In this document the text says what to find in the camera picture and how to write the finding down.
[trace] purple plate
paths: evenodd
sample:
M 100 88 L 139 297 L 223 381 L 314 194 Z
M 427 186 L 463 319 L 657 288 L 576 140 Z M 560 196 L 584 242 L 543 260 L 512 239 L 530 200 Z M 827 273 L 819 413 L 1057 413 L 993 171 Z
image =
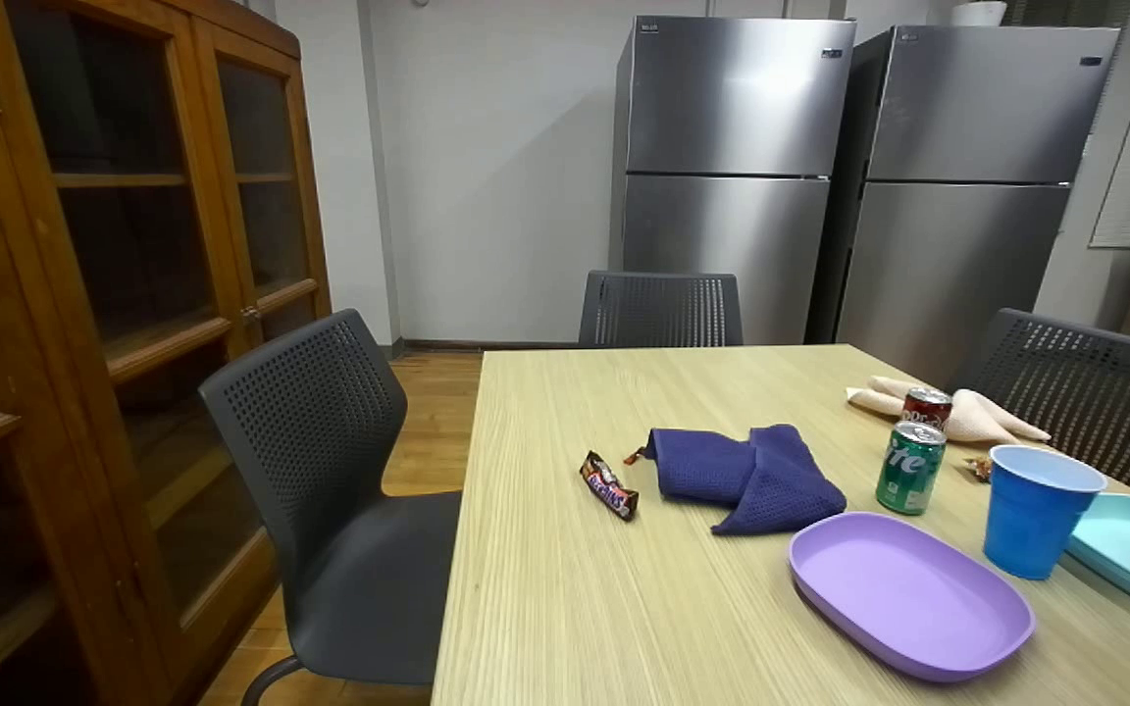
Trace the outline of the purple plate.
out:
M 886 514 L 806 526 L 789 565 L 819 615 L 924 683 L 971 683 L 1036 632 L 1028 601 L 989 565 Z

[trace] wooden cabinet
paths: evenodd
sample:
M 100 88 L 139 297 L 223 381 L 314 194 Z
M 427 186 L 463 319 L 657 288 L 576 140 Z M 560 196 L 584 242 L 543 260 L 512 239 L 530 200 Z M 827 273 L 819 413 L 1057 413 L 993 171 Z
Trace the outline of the wooden cabinet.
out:
M 288 30 L 0 0 L 0 697 L 206 688 L 274 577 L 198 383 L 326 310 Z

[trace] chair backrest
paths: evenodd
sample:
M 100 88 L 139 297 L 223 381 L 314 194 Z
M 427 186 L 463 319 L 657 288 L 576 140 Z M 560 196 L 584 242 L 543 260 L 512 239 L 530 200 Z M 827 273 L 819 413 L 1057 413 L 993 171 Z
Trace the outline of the chair backrest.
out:
M 344 310 L 230 360 L 200 395 L 295 591 L 330 536 L 382 497 L 403 388 L 361 314 Z
M 594 269 L 582 344 L 743 344 L 735 273 Z
M 1052 447 L 1130 481 L 1130 339 L 1001 310 L 959 388 L 1052 433 Z

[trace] chair leg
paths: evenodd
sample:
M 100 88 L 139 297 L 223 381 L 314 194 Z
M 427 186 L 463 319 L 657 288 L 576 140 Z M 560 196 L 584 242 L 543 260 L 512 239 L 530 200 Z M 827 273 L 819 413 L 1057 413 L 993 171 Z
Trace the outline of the chair leg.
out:
M 266 672 L 261 672 L 244 696 L 244 706 L 261 706 L 264 692 L 300 667 L 304 667 L 300 656 L 288 656 L 288 660 L 272 664 Z

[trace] wooden table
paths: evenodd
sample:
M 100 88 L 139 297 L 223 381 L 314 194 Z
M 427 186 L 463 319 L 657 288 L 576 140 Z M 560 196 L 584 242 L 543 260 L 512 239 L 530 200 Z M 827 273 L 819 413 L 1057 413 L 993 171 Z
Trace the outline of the wooden table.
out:
M 853 509 L 877 506 L 886 418 L 845 405 L 892 366 L 849 344 L 488 352 L 434 703 L 1130 703 L 1130 596 L 1065 560 L 1016 579 L 1031 645 L 964 688 L 911 683 L 794 590 L 784 536 L 714 536 L 724 509 L 665 501 L 619 459 L 646 426 L 798 425 Z M 642 489 L 618 520 L 576 477 L 599 451 Z M 951 447 L 914 526 L 982 556 L 989 485 Z

